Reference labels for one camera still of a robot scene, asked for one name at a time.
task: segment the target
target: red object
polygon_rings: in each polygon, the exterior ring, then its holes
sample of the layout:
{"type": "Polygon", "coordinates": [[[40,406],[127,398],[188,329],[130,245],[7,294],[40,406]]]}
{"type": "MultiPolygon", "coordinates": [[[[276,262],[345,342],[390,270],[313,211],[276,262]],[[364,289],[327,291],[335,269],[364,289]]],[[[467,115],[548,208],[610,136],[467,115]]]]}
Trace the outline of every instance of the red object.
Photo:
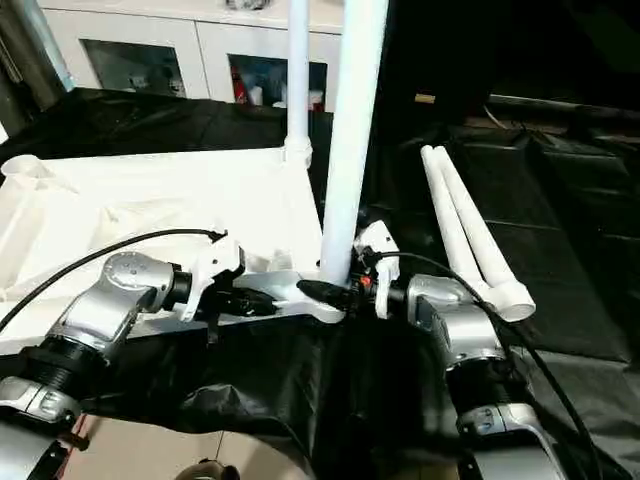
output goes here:
{"type": "Polygon", "coordinates": [[[236,103],[249,103],[247,88],[244,86],[236,67],[231,67],[231,80],[233,81],[233,95],[236,97],[236,103]]]}

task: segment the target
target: black cable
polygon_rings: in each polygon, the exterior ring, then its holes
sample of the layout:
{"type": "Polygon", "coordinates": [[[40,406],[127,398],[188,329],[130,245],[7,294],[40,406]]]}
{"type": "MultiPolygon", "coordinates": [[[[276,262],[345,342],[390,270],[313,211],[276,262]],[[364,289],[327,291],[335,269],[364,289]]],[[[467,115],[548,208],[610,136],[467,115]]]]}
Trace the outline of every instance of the black cable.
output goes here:
{"type": "MultiPolygon", "coordinates": [[[[560,383],[558,382],[556,377],[553,375],[553,373],[547,366],[546,362],[540,356],[540,354],[532,346],[529,339],[518,328],[516,328],[515,325],[512,325],[511,323],[507,322],[504,318],[502,318],[500,315],[498,315],[493,310],[491,305],[489,305],[480,296],[480,294],[471,285],[469,285],[469,283],[464,278],[462,278],[456,272],[451,270],[449,267],[429,257],[418,255],[416,253],[385,252],[385,253],[374,254],[374,258],[376,259],[389,258],[389,257],[412,258],[414,260],[419,260],[421,262],[428,263],[429,265],[436,267],[438,270],[446,274],[448,277],[451,277],[457,280],[473,296],[478,306],[487,314],[487,316],[489,317],[489,320],[491,321],[492,325],[496,329],[497,333],[499,333],[500,329],[506,329],[509,331],[509,333],[517,337],[518,341],[522,343],[522,345],[526,348],[527,352],[529,352],[529,355],[531,355],[531,358],[533,358],[533,361],[535,362],[535,364],[542,371],[543,375],[549,382],[549,385],[551,386],[555,394],[558,396],[558,399],[560,400],[565,410],[569,414],[569,417],[571,417],[571,420],[576,426],[578,433],[580,434],[583,441],[587,445],[589,449],[589,456],[591,457],[591,462],[593,463],[594,471],[597,474],[597,477],[596,477],[597,480],[603,480],[602,465],[600,464],[598,452],[596,450],[595,444],[593,443],[593,439],[591,438],[591,434],[589,433],[589,430],[587,429],[584,422],[582,421],[582,418],[580,418],[580,415],[578,414],[576,408],[573,406],[573,403],[571,403],[571,400],[562,389],[560,383]]],[[[509,350],[509,345],[506,343],[505,343],[505,350],[509,350]]]]}
{"type": "Polygon", "coordinates": [[[102,257],[103,255],[107,255],[108,253],[114,252],[116,250],[120,250],[121,248],[128,247],[129,245],[133,245],[134,243],[143,242],[151,238],[167,237],[169,235],[204,235],[206,237],[209,237],[211,241],[214,243],[220,240],[222,237],[224,237],[223,234],[209,231],[209,230],[202,230],[197,228],[174,228],[170,230],[160,230],[158,232],[145,233],[144,235],[138,235],[136,237],[129,238],[127,240],[123,240],[121,242],[105,247],[101,250],[98,250],[97,252],[91,253],[86,257],[83,257],[80,260],[73,262],[71,265],[67,265],[62,270],[60,270],[59,272],[56,272],[47,280],[45,280],[36,288],[34,288],[31,292],[29,292],[22,300],[20,300],[16,304],[15,307],[13,307],[9,311],[9,313],[7,313],[4,316],[2,320],[0,320],[0,333],[5,328],[7,328],[7,325],[9,325],[9,322],[11,322],[11,320],[13,320],[16,315],[18,315],[27,305],[29,305],[29,303],[31,303],[38,295],[40,295],[42,292],[44,292],[47,288],[49,288],[51,285],[56,283],[65,275],[68,275],[74,270],[82,267],[83,265],[86,265],[87,263],[97,258],[102,257]]]}

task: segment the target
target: white pole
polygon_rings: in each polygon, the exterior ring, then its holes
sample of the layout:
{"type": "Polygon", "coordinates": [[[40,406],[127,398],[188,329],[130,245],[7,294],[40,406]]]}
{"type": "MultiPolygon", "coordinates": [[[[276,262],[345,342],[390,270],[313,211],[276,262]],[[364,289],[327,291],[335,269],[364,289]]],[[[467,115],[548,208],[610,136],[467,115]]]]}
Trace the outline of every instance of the white pole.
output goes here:
{"type": "Polygon", "coordinates": [[[304,157],[309,167],[309,0],[289,0],[287,125],[287,159],[304,157]]]}
{"type": "Polygon", "coordinates": [[[320,271],[336,285],[351,266],[388,7],[388,0],[345,2],[320,271]]]}
{"type": "Polygon", "coordinates": [[[506,320],[517,321],[529,317],[535,312],[536,304],[527,287],[516,279],[509,268],[447,150],[437,147],[433,155],[440,166],[482,275],[491,287],[491,303],[506,320]]]}
{"type": "Polygon", "coordinates": [[[484,282],[478,270],[476,259],[471,252],[467,236],[458,218],[458,212],[456,212],[456,207],[438,165],[438,157],[434,155],[433,147],[430,145],[423,147],[420,153],[449,266],[478,290],[484,298],[483,293],[488,291],[489,286],[484,282]]]}

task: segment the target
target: floor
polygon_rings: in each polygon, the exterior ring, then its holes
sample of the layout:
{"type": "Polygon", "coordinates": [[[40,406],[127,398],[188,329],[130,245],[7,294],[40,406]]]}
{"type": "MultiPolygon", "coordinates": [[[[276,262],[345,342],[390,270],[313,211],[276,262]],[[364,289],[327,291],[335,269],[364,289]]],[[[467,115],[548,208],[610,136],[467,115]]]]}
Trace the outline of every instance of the floor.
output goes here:
{"type": "MultiPolygon", "coordinates": [[[[160,427],[88,417],[83,435],[92,438],[86,452],[73,452],[63,480],[174,480],[204,458],[234,465],[242,480],[307,480],[271,447],[246,435],[217,432],[184,435],[160,427]]],[[[457,480],[452,468],[424,467],[390,480],[457,480]]]]}

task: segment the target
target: table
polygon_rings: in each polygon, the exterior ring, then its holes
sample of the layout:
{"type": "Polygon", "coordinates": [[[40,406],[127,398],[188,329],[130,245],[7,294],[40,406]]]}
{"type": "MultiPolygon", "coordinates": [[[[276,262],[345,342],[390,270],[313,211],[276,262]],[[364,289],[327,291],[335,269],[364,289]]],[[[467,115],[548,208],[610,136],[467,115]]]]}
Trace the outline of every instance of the table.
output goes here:
{"type": "MultiPolygon", "coordinates": [[[[313,114],[310,127],[320,210],[331,119],[313,114]]],[[[0,161],[22,153],[274,147],[282,144],[285,122],[284,112],[266,108],[77,89],[2,145],[0,161]]],[[[637,476],[637,151],[535,132],[451,127],[424,135],[447,145],[535,298],[538,312],[526,329],[598,446],[623,467],[605,459],[606,478],[637,476]]],[[[402,250],[445,260],[419,146],[373,142],[360,220],[383,219],[402,250]]],[[[549,430],[574,459],[586,459],[566,413],[522,358],[549,430]]],[[[0,376],[16,361],[3,359],[0,376]]],[[[223,328],[211,348],[201,331],[134,340],[102,387],[99,398],[85,402],[93,413],[190,433],[255,435],[318,478],[335,478],[353,464],[362,478],[373,478],[398,463],[460,453],[455,414],[425,339],[375,318],[338,326],[302,317],[235,325],[223,328]]]]}

